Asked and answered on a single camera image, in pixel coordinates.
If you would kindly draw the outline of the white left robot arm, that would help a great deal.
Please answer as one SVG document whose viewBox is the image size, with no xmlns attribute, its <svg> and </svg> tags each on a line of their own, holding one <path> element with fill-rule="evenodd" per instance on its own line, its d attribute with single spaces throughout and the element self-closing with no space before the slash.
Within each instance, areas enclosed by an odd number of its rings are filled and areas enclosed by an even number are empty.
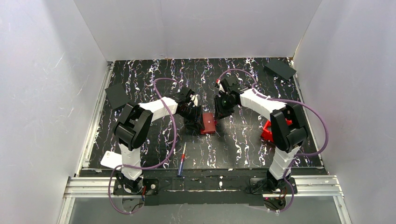
<svg viewBox="0 0 396 224">
<path fill-rule="evenodd" d="M 135 187 L 142 174 L 140 149 L 146 141 L 151 122 L 165 116 L 180 115 L 187 129 L 200 131 L 204 128 L 203 109 L 198 105 L 198 99 L 193 90 L 182 87 L 169 97 L 141 104 L 129 102 L 124 106 L 113 128 L 121 149 L 121 174 L 116 176 L 121 184 Z"/>
</svg>

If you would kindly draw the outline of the red plastic bin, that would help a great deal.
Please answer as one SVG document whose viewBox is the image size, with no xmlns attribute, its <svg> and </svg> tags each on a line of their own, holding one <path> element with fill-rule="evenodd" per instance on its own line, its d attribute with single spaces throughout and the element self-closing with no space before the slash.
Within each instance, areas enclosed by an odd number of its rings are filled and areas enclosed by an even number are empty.
<svg viewBox="0 0 396 224">
<path fill-rule="evenodd" d="M 275 123 L 275 128 L 276 128 L 276 132 L 275 132 L 275 136 L 278 140 L 281 140 L 282 137 L 284 137 L 285 135 L 287 135 L 287 133 L 285 132 L 284 127 L 289 127 L 290 125 L 292 125 L 293 122 L 289 119 L 286 119 L 284 122 L 276 122 Z M 269 141 L 271 143 L 274 143 L 274 135 L 273 135 L 273 131 L 272 131 L 272 124 L 269 120 L 266 121 L 262 133 L 261 133 L 261 137 L 266 140 Z"/>
</svg>

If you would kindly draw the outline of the red leather card holder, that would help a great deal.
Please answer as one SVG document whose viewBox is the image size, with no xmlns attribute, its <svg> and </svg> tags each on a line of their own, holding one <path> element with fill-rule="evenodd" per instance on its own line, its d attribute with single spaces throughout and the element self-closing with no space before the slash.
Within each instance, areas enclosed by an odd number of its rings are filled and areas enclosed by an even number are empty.
<svg viewBox="0 0 396 224">
<path fill-rule="evenodd" d="M 204 128 L 200 130 L 201 135 L 213 134 L 216 132 L 217 121 L 214 119 L 213 113 L 209 113 L 209 112 L 203 113 L 202 121 Z"/>
</svg>

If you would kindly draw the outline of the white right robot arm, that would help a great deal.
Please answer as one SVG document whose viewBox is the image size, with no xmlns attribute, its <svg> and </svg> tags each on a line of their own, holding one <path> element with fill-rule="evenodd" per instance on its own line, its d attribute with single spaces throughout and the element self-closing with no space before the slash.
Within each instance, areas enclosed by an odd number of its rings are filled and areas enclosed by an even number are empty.
<svg viewBox="0 0 396 224">
<path fill-rule="evenodd" d="M 244 87 L 236 76 L 217 79 L 219 92 L 214 98 L 215 120 L 231 116 L 236 106 L 245 107 L 270 121 L 270 131 L 275 144 L 275 155 L 268 170 L 268 179 L 279 181 L 290 174 L 288 166 L 308 137 L 304 111 L 300 105 L 260 94 L 256 89 Z"/>
</svg>

